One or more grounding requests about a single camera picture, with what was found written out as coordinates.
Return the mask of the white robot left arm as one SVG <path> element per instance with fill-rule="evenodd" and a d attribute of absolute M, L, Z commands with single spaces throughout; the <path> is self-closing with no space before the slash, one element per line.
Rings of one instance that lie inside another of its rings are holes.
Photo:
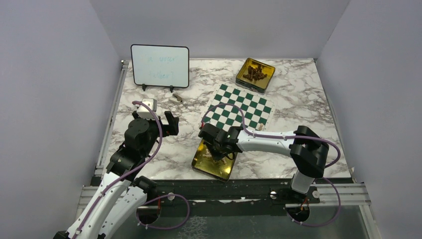
<path fill-rule="evenodd" d="M 137 207 L 156 200 L 155 182 L 138 173 L 156 155 L 157 151 L 151 152 L 154 144 L 179 133 L 179 118 L 166 111 L 163 124 L 155 114 L 132 115 L 124 141 L 110 158 L 93 197 L 67 230 L 55 234 L 56 239 L 109 239 Z"/>

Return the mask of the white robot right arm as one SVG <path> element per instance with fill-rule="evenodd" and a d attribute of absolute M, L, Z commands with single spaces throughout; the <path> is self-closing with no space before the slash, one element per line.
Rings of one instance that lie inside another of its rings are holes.
<path fill-rule="evenodd" d="M 199 132 L 213 159 L 221 160 L 232 153 L 259 151 L 290 156 L 296 167 L 288 198 L 295 203 L 307 196 L 315 179 L 324 174 L 329 145 L 310 128 L 299 126 L 289 132 L 248 131 L 231 126 L 228 131 L 206 123 Z"/>

